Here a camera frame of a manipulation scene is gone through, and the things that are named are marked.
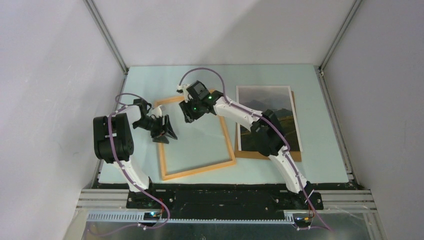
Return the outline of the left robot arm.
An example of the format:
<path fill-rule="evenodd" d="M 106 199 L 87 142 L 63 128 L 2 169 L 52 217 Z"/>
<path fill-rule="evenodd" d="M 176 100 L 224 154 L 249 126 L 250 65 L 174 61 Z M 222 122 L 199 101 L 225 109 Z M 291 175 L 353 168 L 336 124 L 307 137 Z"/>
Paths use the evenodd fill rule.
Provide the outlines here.
<path fill-rule="evenodd" d="M 149 132 L 154 143 L 168 144 L 169 139 L 178 137 L 172 128 L 170 117 L 163 115 L 160 107 L 143 98 L 133 100 L 110 116 L 93 119 L 93 147 L 99 160 L 117 168 L 126 180 L 129 190 L 140 193 L 138 201 L 145 208 L 153 208 L 158 202 L 158 194 L 150 190 L 150 177 L 133 163 L 135 151 L 132 130 L 137 128 Z"/>

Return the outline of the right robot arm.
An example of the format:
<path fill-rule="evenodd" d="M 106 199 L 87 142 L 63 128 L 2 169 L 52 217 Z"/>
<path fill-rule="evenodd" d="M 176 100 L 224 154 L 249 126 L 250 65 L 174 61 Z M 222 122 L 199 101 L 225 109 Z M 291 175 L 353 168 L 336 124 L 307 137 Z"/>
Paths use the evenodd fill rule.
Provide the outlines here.
<path fill-rule="evenodd" d="M 248 108 L 223 92 L 209 91 L 198 80 L 192 84 L 180 84 L 176 91 L 183 95 L 179 106 L 186 123 L 192 123 L 205 114 L 213 114 L 243 126 L 250 132 L 255 150 L 269 158 L 282 175 L 287 189 L 292 192 L 291 204 L 297 209 L 304 209 L 310 204 L 314 190 L 295 164 L 290 145 L 273 111 Z"/>

